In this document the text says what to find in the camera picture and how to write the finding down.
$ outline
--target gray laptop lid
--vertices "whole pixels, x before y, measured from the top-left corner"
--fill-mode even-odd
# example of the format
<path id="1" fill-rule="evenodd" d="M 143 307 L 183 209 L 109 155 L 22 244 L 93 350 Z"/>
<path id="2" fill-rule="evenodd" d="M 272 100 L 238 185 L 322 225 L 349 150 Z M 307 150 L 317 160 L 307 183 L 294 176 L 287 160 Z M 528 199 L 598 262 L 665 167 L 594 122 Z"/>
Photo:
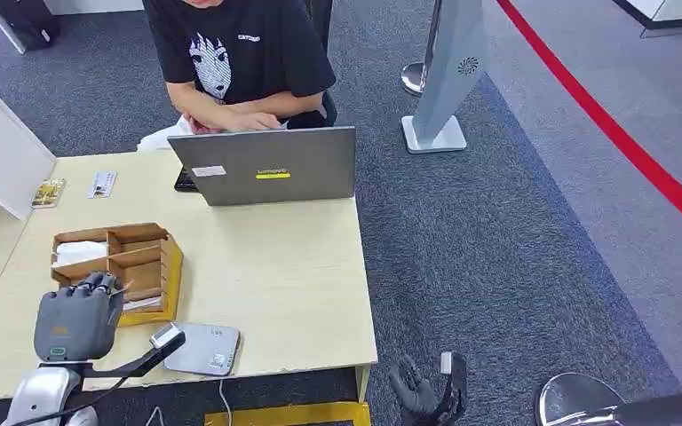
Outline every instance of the gray laptop lid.
<path id="1" fill-rule="evenodd" d="M 211 206 L 354 194 L 354 127 L 180 136 L 169 142 Z"/>

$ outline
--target cardboard divider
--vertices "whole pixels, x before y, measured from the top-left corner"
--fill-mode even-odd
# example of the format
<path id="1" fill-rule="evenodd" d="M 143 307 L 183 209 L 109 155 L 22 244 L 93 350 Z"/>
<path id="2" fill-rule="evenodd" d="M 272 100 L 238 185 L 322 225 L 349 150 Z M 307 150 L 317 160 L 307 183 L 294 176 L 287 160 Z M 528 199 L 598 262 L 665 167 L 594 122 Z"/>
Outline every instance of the cardboard divider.
<path id="1" fill-rule="evenodd" d="M 125 288 L 125 303 L 160 297 L 160 305 L 125 311 L 121 326 L 176 318 L 183 256 L 165 229 L 141 224 L 62 233 L 54 238 L 53 251 L 70 241 L 106 241 L 108 256 L 52 268 L 51 276 L 60 288 L 76 284 L 91 272 L 110 272 Z"/>

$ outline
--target red line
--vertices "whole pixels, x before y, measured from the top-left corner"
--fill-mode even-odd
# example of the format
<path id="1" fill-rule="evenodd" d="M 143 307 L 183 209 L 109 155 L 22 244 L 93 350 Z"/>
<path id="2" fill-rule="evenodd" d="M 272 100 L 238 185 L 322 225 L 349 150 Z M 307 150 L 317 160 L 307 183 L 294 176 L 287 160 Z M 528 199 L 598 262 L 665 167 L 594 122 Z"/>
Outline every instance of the red line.
<path id="1" fill-rule="evenodd" d="M 558 57 L 553 54 L 543 39 L 529 26 L 511 0 L 497 0 L 513 25 L 527 39 L 563 87 L 576 100 L 587 115 L 610 138 L 615 146 L 629 159 L 647 180 L 682 213 L 682 185 L 626 132 L 592 95 L 584 89 Z"/>

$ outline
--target blue carpet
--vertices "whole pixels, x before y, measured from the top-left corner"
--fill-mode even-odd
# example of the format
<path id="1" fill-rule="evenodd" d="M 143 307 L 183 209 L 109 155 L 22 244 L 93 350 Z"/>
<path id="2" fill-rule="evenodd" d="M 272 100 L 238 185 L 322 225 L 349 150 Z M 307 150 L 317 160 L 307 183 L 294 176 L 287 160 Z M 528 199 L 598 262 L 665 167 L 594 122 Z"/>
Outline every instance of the blue carpet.
<path id="1" fill-rule="evenodd" d="M 568 370 L 599 376 L 625 398 L 677 391 L 678 381 L 489 78 L 457 113 L 466 151 L 406 152 L 399 119 L 416 100 L 399 87 L 397 73 L 424 51 L 429 12 L 430 5 L 414 0 L 337 0 L 334 9 L 333 96 L 339 124 L 359 132 L 357 199 L 380 358 L 369 385 L 374 424 L 399 423 L 385 373 L 403 353 L 436 382 L 440 351 L 465 355 L 473 424 L 531 424 L 537 389 Z M 16 59 L 0 53 L 0 61 L 22 64 L 20 75 L 0 68 L 6 89 L 0 94 L 38 136 L 49 136 L 51 150 L 131 150 L 137 135 L 171 122 L 143 15 L 65 21 L 77 30 L 55 50 Z M 102 48 L 113 43 L 128 50 Z M 130 58 L 147 65 L 127 71 Z M 98 87 L 106 77 L 82 67 L 92 62 L 104 63 L 117 84 Z M 59 67 L 52 85 L 72 90 L 45 89 L 47 63 Z M 77 96 L 74 88 L 87 92 Z M 101 91 L 107 95 L 86 96 Z M 46 92 L 64 107 L 34 100 Z M 109 422 L 144 424 L 152 406 L 161 405 L 168 424 L 200 424 L 204 413 L 223 409 L 216 390 L 213 383 L 121 390 L 100 413 Z M 352 399 L 353 372 L 229 382 L 226 394 L 240 408 Z M 0 420 L 7 407 L 0 401 Z"/>

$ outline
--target graphic print on t-shirt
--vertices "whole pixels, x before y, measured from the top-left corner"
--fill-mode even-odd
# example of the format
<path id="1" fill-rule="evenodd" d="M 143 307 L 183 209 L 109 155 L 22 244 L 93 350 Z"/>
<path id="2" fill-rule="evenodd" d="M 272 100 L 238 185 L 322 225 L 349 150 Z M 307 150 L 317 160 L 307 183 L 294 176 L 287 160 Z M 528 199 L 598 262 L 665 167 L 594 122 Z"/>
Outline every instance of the graphic print on t-shirt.
<path id="1" fill-rule="evenodd" d="M 231 85 L 231 65 L 226 47 L 217 38 L 213 44 L 208 37 L 197 33 L 197 38 L 189 45 L 189 56 L 202 87 L 219 103 L 223 102 Z"/>

